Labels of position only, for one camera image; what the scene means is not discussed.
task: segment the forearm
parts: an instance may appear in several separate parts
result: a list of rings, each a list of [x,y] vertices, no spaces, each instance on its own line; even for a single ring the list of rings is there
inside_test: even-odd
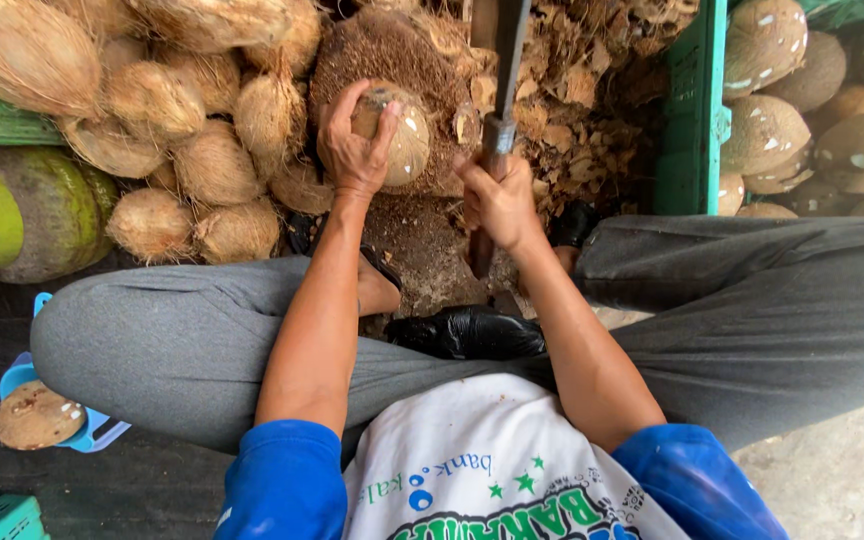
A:
[[[368,207],[360,198],[336,198],[271,348],[257,425],[293,418],[342,436],[355,365],[357,266]]]
[[[611,452],[635,432],[666,423],[629,355],[612,338],[541,231],[512,253],[538,314],[565,416]]]

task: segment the hand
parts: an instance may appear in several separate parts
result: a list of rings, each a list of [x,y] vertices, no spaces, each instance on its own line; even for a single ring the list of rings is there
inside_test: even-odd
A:
[[[496,181],[476,162],[459,154],[452,159],[455,174],[465,184],[465,224],[484,227],[497,246],[513,256],[524,241],[543,239],[542,223],[532,194],[532,171],[521,157],[506,157],[506,174]]]
[[[369,80],[346,86],[331,103],[323,105],[318,116],[318,158],[335,183],[336,196],[351,195],[371,201],[382,188],[389,172],[389,146],[399,129],[402,104],[386,105],[379,116],[375,138],[368,140],[353,133],[353,110],[359,96],[369,88]]]

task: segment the blue sleeve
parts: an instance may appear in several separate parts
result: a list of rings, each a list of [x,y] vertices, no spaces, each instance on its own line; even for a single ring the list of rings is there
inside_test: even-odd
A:
[[[225,473],[215,540],[342,536],[348,501],[341,444],[319,423],[276,420],[246,432]]]
[[[704,427],[646,427],[611,455],[691,538],[788,538],[745,473]]]

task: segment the gray pants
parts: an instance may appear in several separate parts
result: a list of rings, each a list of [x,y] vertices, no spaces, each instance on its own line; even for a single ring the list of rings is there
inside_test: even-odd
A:
[[[35,367],[93,409],[234,454],[308,261],[77,281],[32,324]],[[575,282],[598,304],[656,313],[612,335],[670,422],[730,450],[864,405],[864,218],[612,218]],[[547,356],[442,360],[359,338],[344,458],[395,401],[495,372],[554,389]]]

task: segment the white t-shirt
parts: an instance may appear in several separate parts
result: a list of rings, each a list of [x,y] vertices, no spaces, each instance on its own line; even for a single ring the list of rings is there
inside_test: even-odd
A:
[[[558,397],[512,374],[393,404],[342,477],[349,540],[689,538]]]

